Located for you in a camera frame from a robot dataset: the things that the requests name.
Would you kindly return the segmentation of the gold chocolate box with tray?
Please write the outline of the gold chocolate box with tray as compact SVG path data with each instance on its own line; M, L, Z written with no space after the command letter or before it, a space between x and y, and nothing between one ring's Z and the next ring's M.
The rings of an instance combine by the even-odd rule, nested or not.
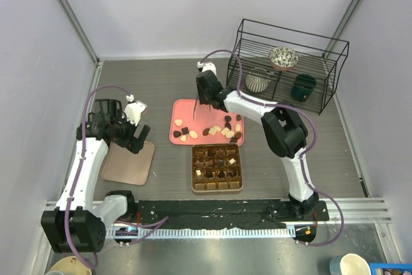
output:
M198 144L191 149L191 187L195 193L236 192L243 188L239 147L229 144ZM201 170L197 177L195 170ZM213 172L213 178L205 176Z

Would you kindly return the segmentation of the metal tongs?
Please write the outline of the metal tongs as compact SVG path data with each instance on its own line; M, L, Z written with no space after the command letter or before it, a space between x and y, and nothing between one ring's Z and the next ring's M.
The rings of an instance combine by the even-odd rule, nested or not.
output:
M194 108L192 112L192 120L194 123L204 122L209 123L211 122L211 105L210 104L202 104L200 102L200 98L197 97L194 103Z

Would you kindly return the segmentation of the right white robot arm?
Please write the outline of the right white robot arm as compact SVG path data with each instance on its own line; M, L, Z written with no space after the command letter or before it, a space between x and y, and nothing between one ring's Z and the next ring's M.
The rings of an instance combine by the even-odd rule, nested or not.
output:
M202 70L196 76L200 104L236 113L262 125L270 150L284 165L289 183L288 198L294 218L305 220L319 201L306 163L308 130L301 110L287 104L257 99L231 87L223 87L216 74Z

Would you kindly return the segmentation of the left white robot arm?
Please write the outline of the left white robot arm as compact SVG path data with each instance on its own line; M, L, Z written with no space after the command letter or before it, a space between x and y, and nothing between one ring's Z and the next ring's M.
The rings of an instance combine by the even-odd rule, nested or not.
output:
M104 201L93 206L98 174L111 144L139 153L150 127L139 126L146 104L127 98L126 106L114 99L98 99L99 112L86 113L76 131L76 153L66 186L56 206L44 211L41 226L54 252L99 252L106 229L120 219L136 218L137 204L131 191L110 191Z

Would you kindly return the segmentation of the dark heart chocolate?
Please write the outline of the dark heart chocolate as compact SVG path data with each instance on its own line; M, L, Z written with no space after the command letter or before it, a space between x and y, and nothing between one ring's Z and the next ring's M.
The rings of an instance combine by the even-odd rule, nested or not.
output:
M175 138L180 137L181 135L182 135L182 133L181 133L180 131L174 131L174 132L173 132L173 136L174 136Z

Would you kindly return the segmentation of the white teardrop chocolate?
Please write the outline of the white teardrop chocolate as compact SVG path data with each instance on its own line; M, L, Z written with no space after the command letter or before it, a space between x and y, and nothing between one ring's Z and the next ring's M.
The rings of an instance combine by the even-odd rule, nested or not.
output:
M181 119L176 119L176 120L174 121L174 123L175 123L177 126L181 126L182 123L183 123L183 121L182 121Z

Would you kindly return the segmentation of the white oval chocolate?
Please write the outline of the white oval chocolate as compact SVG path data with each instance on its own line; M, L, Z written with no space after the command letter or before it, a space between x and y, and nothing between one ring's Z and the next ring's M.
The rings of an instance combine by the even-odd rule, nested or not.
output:
M195 132L195 131L190 131L190 132L189 132L189 135L190 135L191 138L193 138L193 139L197 139L197 138L198 138L198 134L197 134L197 132Z

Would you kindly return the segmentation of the rose gold tin lid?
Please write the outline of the rose gold tin lid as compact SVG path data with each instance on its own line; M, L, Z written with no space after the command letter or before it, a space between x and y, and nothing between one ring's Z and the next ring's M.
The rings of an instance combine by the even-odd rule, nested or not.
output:
M126 148L112 143L101 178L106 181L141 186L147 182L156 145L144 142L144 147L138 154L129 152Z

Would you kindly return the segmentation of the pink plastic tray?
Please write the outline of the pink plastic tray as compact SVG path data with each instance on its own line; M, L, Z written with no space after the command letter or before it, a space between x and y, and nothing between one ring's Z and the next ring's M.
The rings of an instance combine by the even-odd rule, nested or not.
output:
M169 140L172 144L193 146L196 144L222 144L233 142L238 146L241 146L244 143L244 119L240 114L227 113L211 108L211 122L194 123L192 120L194 103L195 99L179 99L173 104L169 130ZM177 126L174 123L176 119L181 119L183 121L181 126ZM221 127L221 131L216 131L213 126ZM185 135L187 137L185 142L182 142L180 137L175 138L173 132L180 131L182 133L183 128L188 128L189 132L197 132L198 138L191 138L189 133ZM203 136L203 130L205 128L210 129L207 136Z

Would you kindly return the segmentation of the striped ceramic cup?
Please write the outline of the striped ceramic cup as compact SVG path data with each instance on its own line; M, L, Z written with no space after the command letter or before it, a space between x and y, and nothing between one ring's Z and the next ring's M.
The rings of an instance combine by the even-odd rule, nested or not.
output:
M252 93L262 93L268 88L274 74L263 68L252 69L245 78L245 86Z

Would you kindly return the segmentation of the floral ceramic bowl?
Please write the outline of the floral ceramic bowl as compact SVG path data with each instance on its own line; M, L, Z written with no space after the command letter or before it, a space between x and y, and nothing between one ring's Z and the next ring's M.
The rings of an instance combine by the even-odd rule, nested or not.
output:
M289 47L278 46L271 49L269 60L275 70L288 71L299 62L299 56L295 50Z

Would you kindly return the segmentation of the dark green mug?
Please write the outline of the dark green mug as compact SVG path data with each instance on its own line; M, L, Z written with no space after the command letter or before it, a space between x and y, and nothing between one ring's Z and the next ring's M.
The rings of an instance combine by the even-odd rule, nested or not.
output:
M316 87L316 79L309 74L299 74L292 85L291 96L299 102L305 102Z

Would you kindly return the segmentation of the beige plate bottom left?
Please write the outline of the beige plate bottom left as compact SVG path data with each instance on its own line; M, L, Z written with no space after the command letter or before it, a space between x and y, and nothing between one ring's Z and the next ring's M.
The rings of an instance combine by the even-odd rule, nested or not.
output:
M93 272L75 256L68 256L54 263L46 273L49 274L92 275Z

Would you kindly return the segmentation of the white bowl bottom right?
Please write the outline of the white bowl bottom right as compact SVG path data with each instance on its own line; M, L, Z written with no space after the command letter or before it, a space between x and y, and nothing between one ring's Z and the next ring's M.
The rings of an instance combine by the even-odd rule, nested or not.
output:
M361 256L348 253L331 259L330 274L340 275L371 275L368 262Z

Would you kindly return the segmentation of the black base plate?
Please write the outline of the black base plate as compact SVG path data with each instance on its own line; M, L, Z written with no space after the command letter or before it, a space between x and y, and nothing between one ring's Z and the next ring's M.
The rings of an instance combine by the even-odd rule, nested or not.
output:
M271 229L285 227L287 222L302 225L330 217L326 202L320 201L312 214L299 219L289 201L273 200L140 200L137 203L142 223L155 223L168 217L164 229L222 230Z

